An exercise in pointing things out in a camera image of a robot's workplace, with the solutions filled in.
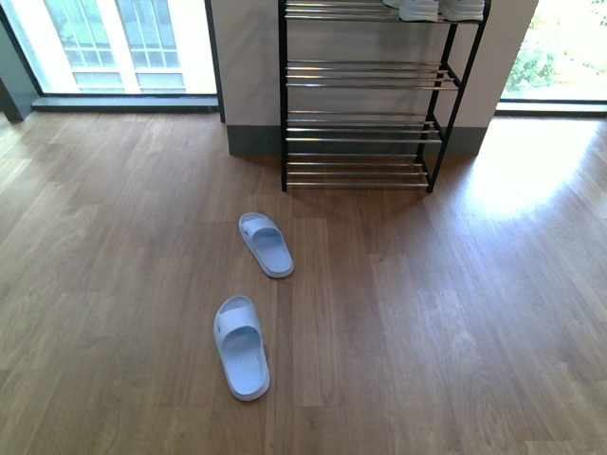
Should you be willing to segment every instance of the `sneaker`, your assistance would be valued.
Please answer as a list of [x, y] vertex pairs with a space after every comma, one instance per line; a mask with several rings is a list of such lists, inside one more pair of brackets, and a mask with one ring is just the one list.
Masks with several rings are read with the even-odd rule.
[[482, 21], [484, 0], [440, 0], [438, 9], [448, 21]]
[[383, 0], [383, 3], [398, 8], [398, 17], [403, 21], [438, 21], [438, 0]]

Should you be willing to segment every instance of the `shoe rack shelf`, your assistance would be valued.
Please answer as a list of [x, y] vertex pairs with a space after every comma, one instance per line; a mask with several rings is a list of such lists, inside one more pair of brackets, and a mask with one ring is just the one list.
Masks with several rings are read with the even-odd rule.
[[[290, 21], [407, 22], [398, 10], [381, 0], [279, 0], [279, 56], [281, 82], [282, 190], [295, 188], [396, 188], [432, 192], [449, 145], [460, 103], [466, 90], [474, 58], [481, 43], [491, 2], [485, 0], [483, 21], [449, 22], [439, 15], [428, 26], [448, 27], [443, 53], [437, 62], [293, 60], [288, 57]], [[457, 29], [477, 27], [462, 76], [450, 65]], [[425, 112], [370, 112], [294, 110], [289, 91], [303, 90], [395, 90], [427, 91]], [[447, 125], [441, 125], [434, 109], [441, 93], [455, 92]], [[353, 152], [336, 153], [333, 144], [352, 144]], [[357, 145], [374, 144], [389, 153], [361, 152]], [[414, 152], [401, 153], [398, 150]], [[439, 148], [433, 166], [424, 152]]]

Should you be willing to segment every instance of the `baseboard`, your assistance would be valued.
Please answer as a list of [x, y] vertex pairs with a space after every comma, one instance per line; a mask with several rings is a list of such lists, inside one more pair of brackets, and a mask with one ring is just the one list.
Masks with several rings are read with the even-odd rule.
[[[455, 127], [451, 132], [448, 155], [478, 155], [487, 128]], [[228, 125], [230, 155], [279, 155], [281, 151], [281, 129], [276, 125]], [[318, 144], [290, 143], [291, 151], [328, 153], [414, 154], [416, 145], [404, 144]], [[426, 154], [438, 153], [438, 147], [428, 146]]]

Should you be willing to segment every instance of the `window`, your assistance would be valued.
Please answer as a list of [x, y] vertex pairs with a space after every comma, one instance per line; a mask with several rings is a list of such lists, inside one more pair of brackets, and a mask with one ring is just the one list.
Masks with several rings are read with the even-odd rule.
[[203, 1], [2, 1], [46, 94], [216, 94]]
[[607, 1], [540, 0], [503, 100], [607, 102]]

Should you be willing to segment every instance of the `slide sandal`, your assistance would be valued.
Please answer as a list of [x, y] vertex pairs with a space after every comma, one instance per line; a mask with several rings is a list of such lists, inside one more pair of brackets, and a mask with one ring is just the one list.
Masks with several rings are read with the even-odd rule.
[[262, 396], [269, 370], [255, 305], [246, 296], [227, 299], [214, 323], [215, 343], [232, 394], [242, 401]]
[[293, 271], [293, 259], [282, 232], [261, 213], [245, 213], [238, 222], [240, 233], [266, 275], [283, 278]]

